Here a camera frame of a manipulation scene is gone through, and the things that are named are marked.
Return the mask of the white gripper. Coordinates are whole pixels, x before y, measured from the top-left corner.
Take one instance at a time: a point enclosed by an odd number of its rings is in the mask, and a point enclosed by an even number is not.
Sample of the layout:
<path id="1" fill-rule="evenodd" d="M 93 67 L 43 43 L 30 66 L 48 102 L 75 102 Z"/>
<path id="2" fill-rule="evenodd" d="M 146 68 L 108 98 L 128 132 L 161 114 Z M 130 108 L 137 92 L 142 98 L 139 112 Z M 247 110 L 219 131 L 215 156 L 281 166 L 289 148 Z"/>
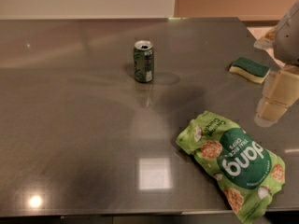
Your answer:
<path id="1" fill-rule="evenodd" d="M 271 49 L 286 65 L 270 73 L 263 85 L 263 97 L 258 103 L 255 123 L 270 127 L 277 123 L 299 99 L 299 0 L 273 27 L 254 43 L 256 49 Z"/>

